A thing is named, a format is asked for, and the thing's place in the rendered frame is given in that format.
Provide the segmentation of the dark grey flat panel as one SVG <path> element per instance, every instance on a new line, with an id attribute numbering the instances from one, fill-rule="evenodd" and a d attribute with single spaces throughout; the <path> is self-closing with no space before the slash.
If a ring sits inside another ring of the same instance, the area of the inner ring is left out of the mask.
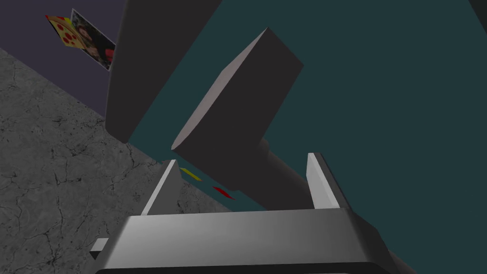
<path id="1" fill-rule="evenodd" d="M 127 143 L 222 0 L 127 0 L 110 67 L 106 131 Z"/>

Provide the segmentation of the small yellow sticker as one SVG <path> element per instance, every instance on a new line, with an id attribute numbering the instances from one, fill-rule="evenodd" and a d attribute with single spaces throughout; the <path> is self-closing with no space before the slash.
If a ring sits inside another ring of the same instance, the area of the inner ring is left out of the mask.
<path id="1" fill-rule="evenodd" d="M 180 170 L 182 170 L 184 173 L 188 174 L 191 178 L 195 179 L 196 181 L 202 181 L 201 178 L 199 178 L 198 176 L 196 176 L 195 174 L 191 173 L 189 170 L 187 170 L 186 168 L 180 168 Z"/>

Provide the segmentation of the portrait photo picture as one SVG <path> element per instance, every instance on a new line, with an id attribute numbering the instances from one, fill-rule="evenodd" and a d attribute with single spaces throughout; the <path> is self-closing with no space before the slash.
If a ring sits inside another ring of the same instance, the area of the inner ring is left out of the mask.
<path id="1" fill-rule="evenodd" d="M 79 12 L 72 9 L 71 22 L 85 43 L 84 52 L 98 64 L 110 71 L 115 53 L 115 43 L 87 21 Z"/>

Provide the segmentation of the pizza slice picture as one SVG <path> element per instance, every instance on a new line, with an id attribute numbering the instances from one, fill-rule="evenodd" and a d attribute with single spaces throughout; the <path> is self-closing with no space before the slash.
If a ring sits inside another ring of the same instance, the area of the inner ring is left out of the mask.
<path id="1" fill-rule="evenodd" d="M 85 43 L 74 29 L 69 18 L 47 15 L 45 17 L 53 26 L 65 46 L 86 49 Z"/>

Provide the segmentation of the small red sticker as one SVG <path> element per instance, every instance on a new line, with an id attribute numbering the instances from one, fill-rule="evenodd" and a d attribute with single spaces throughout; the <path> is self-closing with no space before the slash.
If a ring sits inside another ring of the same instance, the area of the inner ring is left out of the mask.
<path id="1" fill-rule="evenodd" d="M 216 186 L 213 186 L 213 189 L 215 189 L 216 191 L 218 191 L 220 194 L 222 194 L 223 196 L 231 199 L 231 200 L 235 200 L 234 197 L 230 196 L 226 191 L 224 191 L 223 189 L 219 188 L 219 187 L 216 187 Z"/>

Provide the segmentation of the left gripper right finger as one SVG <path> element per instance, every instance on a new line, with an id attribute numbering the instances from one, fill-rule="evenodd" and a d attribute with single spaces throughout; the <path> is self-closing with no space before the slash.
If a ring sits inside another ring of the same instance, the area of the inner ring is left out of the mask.
<path id="1" fill-rule="evenodd" d="M 321 153 L 308 153 L 306 178 L 316 209 L 351 209 L 346 196 Z"/>

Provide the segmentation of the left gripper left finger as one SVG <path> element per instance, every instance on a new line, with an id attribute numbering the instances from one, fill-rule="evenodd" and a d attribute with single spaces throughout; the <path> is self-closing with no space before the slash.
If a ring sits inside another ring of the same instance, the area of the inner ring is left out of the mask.
<path id="1" fill-rule="evenodd" d="M 174 214 L 182 186 L 177 160 L 165 161 L 156 176 L 154 190 L 143 199 L 141 215 Z"/>

